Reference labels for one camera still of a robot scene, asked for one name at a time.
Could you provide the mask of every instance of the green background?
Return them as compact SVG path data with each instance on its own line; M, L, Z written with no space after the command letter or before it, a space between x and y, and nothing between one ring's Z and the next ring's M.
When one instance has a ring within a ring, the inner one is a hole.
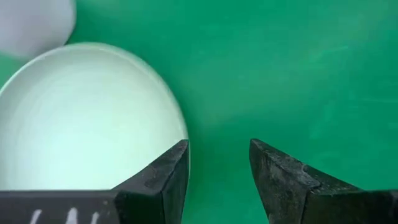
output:
M152 65L184 113L183 223L266 223L259 138L364 189L398 188L398 1L77 0L74 42ZM0 57L4 83L24 62Z

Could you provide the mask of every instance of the white object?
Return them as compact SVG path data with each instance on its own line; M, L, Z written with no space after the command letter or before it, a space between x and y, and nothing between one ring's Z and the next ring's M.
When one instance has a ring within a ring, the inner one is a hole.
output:
M31 59L64 45L75 11L73 0L0 0L0 52Z
M110 189L181 139L172 93L136 56L67 45L0 90L0 190Z

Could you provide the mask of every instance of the metal jaw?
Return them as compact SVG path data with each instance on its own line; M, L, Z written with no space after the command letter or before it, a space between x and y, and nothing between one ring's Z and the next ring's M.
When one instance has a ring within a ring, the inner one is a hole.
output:
M179 224L188 163L182 140L111 190L0 192L0 223Z
M257 139L249 157L270 224L398 223L398 190L361 190Z

